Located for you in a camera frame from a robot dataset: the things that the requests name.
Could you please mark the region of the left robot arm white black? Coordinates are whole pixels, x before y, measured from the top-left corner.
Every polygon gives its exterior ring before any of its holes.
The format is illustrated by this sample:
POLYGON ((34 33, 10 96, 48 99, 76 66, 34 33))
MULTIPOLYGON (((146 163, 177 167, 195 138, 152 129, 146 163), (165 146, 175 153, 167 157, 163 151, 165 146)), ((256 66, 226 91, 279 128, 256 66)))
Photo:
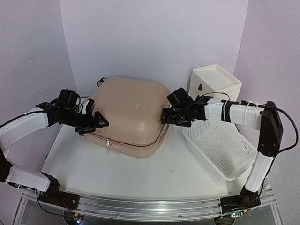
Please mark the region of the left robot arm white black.
POLYGON ((109 126, 109 122, 99 112, 93 112, 90 99, 82 113, 74 106, 41 103, 30 111, 17 116, 0 127, 0 181, 15 188, 37 191, 38 200, 52 205, 76 208, 78 195, 60 191, 59 181, 44 172, 35 172, 9 161, 6 151, 27 136, 55 124, 74 127, 83 136, 98 128, 109 126))

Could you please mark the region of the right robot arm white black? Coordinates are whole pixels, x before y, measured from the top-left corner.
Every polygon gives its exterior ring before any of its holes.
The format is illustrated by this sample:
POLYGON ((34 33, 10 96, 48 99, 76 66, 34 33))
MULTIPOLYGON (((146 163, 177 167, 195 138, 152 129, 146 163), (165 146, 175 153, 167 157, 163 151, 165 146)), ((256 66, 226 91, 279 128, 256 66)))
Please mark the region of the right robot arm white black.
POLYGON ((222 121, 244 125, 260 132, 257 155, 251 172, 240 194, 221 198, 221 206, 227 209, 249 209, 260 204, 258 190, 270 172, 275 157, 279 153, 283 126, 274 102, 264 105, 250 101, 230 101, 201 96, 196 100, 191 97, 167 97, 170 108, 164 108, 162 124, 191 127, 194 120, 222 121))

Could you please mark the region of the pink hard-shell suitcase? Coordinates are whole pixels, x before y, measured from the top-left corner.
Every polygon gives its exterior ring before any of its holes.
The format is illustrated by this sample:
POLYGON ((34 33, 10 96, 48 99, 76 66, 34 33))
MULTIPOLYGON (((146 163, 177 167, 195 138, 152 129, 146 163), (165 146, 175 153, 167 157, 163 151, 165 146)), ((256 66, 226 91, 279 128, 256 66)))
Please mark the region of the pink hard-shell suitcase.
POLYGON ((169 89, 160 83, 125 77, 109 77, 98 82, 90 96, 108 121, 107 127, 85 134, 86 139, 134 157, 153 155, 162 144, 167 125, 161 124, 163 108, 170 106, 169 89))

